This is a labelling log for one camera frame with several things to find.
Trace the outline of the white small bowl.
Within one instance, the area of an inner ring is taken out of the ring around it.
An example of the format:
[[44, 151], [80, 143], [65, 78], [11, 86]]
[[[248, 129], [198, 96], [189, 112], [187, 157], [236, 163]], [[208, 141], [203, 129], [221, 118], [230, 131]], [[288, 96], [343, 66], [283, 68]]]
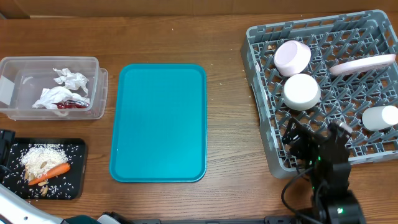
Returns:
[[313, 108], [321, 98], [321, 89], [310, 75], [299, 73], [287, 79], [282, 90], [284, 104], [292, 110]]

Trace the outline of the rice and food scraps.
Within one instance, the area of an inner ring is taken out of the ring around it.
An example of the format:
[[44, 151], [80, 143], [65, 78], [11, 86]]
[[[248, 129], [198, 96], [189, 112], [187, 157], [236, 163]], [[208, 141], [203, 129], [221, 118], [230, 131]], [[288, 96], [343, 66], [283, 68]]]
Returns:
[[68, 162], [64, 154], [60, 154], [54, 149], [34, 148], [22, 158], [22, 163], [26, 169], [25, 173], [31, 178], [31, 181], [44, 175], [50, 169]]

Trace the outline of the white paper cup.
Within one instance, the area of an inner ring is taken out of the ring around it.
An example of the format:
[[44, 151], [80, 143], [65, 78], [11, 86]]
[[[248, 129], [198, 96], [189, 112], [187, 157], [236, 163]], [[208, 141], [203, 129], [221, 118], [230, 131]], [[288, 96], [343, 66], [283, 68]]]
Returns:
[[369, 131], [379, 131], [397, 124], [397, 107], [377, 106], [368, 108], [362, 115], [363, 126]]

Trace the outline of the orange carrot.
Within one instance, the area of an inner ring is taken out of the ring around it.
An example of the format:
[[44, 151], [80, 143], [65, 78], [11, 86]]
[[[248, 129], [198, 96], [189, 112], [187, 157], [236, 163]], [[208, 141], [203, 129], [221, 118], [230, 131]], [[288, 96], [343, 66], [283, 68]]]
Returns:
[[52, 177], [56, 177], [58, 175], [64, 174], [70, 170], [70, 164], [69, 163], [63, 163], [60, 164], [53, 169], [50, 169], [48, 172], [46, 172], [44, 175], [41, 175], [40, 177], [31, 180], [28, 185], [35, 185], [40, 182], [43, 182], [45, 180], [51, 179]]

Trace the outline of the red snack wrapper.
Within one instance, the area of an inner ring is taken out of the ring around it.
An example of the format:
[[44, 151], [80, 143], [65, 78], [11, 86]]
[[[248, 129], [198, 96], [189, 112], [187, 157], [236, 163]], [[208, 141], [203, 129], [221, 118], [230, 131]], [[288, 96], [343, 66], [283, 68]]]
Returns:
[[58, 109], [83, 109], [89, 107], [89, 104], [81, 100], [67, 100], [55, 104]]

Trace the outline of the pink bowl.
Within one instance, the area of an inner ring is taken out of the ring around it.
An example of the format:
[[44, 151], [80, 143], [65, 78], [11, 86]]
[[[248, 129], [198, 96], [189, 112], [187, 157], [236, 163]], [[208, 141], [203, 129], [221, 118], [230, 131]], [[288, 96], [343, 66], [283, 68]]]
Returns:
[[274, 54], [274, 64], [279, 73], [285, 77], [304, 71], [310, 59], [310, 48], [296, 40], [284, 42]]

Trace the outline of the white napkin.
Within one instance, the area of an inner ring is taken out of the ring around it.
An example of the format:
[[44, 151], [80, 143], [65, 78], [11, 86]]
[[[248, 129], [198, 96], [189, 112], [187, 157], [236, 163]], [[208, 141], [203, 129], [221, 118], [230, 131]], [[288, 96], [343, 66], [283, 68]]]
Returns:
[[57, 78], [53, 79], [58, 86], [44, 88], [40, 98], [32, 105], [33, 108], [63, 110], [58, 109], [55, 104], [67, 100], [81, 100], [90, 105], [88, 79], [82, 73], [73, 73], [68, 68], [61, 70], [53, 68], [53, 71], [58, 75]]

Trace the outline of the large pink plate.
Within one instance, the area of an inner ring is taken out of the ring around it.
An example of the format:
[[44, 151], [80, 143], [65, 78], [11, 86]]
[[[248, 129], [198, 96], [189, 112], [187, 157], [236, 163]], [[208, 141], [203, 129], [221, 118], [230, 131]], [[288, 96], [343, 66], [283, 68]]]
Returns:
[[395, 62], [396, 54], [377, 55], [335, 65], [329, 69], [334, 76], [363, 73], [388, 67]]

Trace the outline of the grey plastic dishwasher rack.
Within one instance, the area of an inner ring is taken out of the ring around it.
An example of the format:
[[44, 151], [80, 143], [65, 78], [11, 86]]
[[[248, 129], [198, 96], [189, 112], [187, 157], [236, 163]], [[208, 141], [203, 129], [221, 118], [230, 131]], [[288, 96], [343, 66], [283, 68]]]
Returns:
[[[319, 103], [307, 111], [293, 111], [282, 97], [285, 77], [276, 69], [274, 54], [282, 44], [296, 40], [311, 51], [305, 73], [319, 84]], [[270, 173], [293, 177], [303, 164], [283, 144], [291, 118], [308, 130], [326, 135], [327, 126], [340, 120], [353, 129], [347, 142], [352, 164], [397, 158], [397, 127], [382, 131], [364, 128], [362, 113], [373, 106], [397, 104], [397, 64], [334, 77], [332, 66], [361, 58], [397, 53], [397, 36], [385, 12], [370, 10], [250, 27], [241, 55], [259, 113], [259, 130]]]

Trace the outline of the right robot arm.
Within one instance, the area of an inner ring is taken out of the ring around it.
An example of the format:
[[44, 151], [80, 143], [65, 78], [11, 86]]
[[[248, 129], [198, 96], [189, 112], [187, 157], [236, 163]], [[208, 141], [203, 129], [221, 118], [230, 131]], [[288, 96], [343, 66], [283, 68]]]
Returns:
[[[338, 119], [327, 130], [328, 136], [322, 136], [295, 118], [289, 120], [282, 142], [290, 146], [293, 156], [304, 162], [305, 170], [285, 185], [281, 201], [294, 213], [296, 223], [365, 223], [361, 206], [348, 189], [351, 164], [346, 143], [353, 130]], [[287, 203], [285, 193], [305, 175], [312, 185], [312, 208], [296, 210]]]

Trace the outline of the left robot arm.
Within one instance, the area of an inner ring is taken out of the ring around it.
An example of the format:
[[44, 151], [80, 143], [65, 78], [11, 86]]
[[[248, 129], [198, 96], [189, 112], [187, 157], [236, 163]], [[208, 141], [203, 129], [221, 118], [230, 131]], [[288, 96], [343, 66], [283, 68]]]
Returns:
[[100, 216], [97, 220], [85, 215], [59, 218], [39, 210], [3, 185], [1, 185], [1, 223], [121, 224], [108, 214]]

